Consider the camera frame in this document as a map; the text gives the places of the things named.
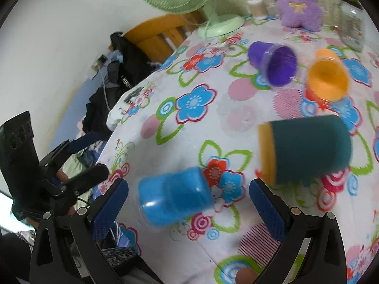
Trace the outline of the person's left hand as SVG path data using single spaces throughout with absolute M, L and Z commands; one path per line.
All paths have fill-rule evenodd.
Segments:
M 63 183 L 67 183 L 69 181 L 69 178 L 68 176 L 62 171 L 62 170 L 59 170 L 56 174 L 56 178 L 60 181 L 60 182 L 63 182 Z M 75 213 L 75 209 L 73 207 L 71 207 L 68 211 L 68 215 L 72 215 Z M 33 226 L 34 228 L 38 228 L 39 226 L 39 221 L 34 221 L 33 219 L 30 219 L 30 218 L 26 218 L 26 222 Z

